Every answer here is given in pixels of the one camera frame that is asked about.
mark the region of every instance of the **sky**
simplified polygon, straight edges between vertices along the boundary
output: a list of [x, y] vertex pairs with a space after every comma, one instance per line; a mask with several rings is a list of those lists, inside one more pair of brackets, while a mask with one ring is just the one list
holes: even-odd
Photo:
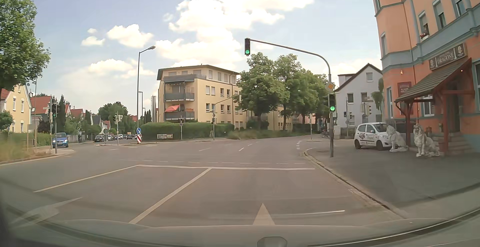
[[[147, 110], [158, 94], [159, 68], [210, 64], [247, 70], [246, 37], [322, 55], [336, 85], [338, 74], [367, 63], [381, 69], [372, 0], [33, 1], [35, 35], [51, 51], [36, 91], [63, 94], [72, 108], [94, 113], [120, 101], [136, 114], [138, 52], [152, 45], [140, 58], [139, 90]], [[305, 69], [328, 73], [312, 55], [258, 43], [251, 52], [273, 60], [294, 53]]]

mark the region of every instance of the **balcony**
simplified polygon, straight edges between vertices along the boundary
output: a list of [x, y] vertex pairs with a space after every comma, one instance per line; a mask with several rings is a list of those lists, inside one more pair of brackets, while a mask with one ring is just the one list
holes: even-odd
[[163, 77], [164, 83], [174, 83], [174, 82], [194, 82], [195, 78], [207, 79], [207, 76], [199, 74], [188, 74], [188, 75], [177, 75], [177, 76], [165, 76]]
[[165, 121], [175, 121], [180, 118], [184, 120], [194, 120], [195, 112], [193, 111], [174, 111], [174, 112], [165, 112]]
[[177, 92], [177, 93], [165, 93], [165, 101], [195, 101], [195, 93], [191, 92]]

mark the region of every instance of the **staircase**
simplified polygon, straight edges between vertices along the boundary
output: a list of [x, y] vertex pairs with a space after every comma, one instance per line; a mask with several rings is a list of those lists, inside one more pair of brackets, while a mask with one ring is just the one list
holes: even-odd
[[[435, 142], [435, 145], [443, 144], [444, 134], [443, 133], [432, 133], [431, 139]], [[449, 133], [448, 134], [448, 152], [449, 155], [460, 155], [464, 153], [475, 152], [470, 146], [469, 142], [465, 140], [462, 136], [462, 133]]]

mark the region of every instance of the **parked car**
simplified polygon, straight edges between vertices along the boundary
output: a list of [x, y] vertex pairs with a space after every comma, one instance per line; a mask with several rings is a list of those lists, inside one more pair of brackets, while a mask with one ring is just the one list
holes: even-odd
[[66, 147], [68, 148], [68, 139], [66, 133], [57, 133], [55, 138], [52, 139], [52, 146], [57, 145], [58, 147]]
[[104, 140], [103, 135], [97, 135], [93, 141], [94, 142], [103, 142], [103, 140]]
[[388, 141], [387, 126], [388, 124], [384, 122], [358, 125], [355, 131], [355, 148], [360, 149], [362, 146], [370, 146], [376, 147], [379, 151], [391, 148], [392, 143]]

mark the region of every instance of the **orange building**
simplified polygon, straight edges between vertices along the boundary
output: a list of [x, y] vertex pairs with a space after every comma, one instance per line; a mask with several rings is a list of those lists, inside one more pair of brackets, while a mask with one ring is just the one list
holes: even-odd
[[419, 122], [443, 152], [480, 152], [480, 0], [373, 3], [386, 122], [407, 143]]

